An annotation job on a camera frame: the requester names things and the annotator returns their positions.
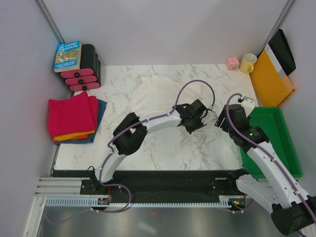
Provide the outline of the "white t shirt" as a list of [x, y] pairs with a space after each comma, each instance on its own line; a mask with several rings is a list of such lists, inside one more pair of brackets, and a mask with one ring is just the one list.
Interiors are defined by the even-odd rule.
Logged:
[[137, 116], [153, 116], [170, 111], [175, 105], [191, 104], [199, 99], [214, 111], [215, 91], [204, 80], [195, 79], [183, 84], [167, 77], [140, 78], [133, 90], [130, 108]]

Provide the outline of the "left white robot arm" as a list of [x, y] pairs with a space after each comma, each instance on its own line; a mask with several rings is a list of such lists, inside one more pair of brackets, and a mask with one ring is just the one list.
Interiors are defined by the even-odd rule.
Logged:
[[129, 113], [114, 130], [113, 138], [107, 144], [110, 152], [98, 168], [99, 177], [92, 181], [92, 190], [97, 194], [104, 194], [108, 190], [108, 181], [112, 179], [118, 166], [127, 156], [139, 150], [148, 134], [179, 126], [192, 134], [206, 126], [203, 119], [209, 111], [209, 108], [196, 99], [191, 104], [175, 105], [170, 111], [153, 116], [139, 117], [135, 113]]

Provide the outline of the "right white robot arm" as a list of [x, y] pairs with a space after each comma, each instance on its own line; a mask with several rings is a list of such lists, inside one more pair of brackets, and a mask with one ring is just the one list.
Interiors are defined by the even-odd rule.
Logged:
[[279, 232], [288, 236], [316, 223], [316, 198], [290, 174], [262, 128], [250, 126], [253, 109], [254, 106], [243, 103], [225, 105], [215, 126], [228, 133], [257, 164], [271, 188], [260, 184], [243, 169], [235, 171], [226, 188], [234, 195], [239, 192], [249, 195], [270, 214]]

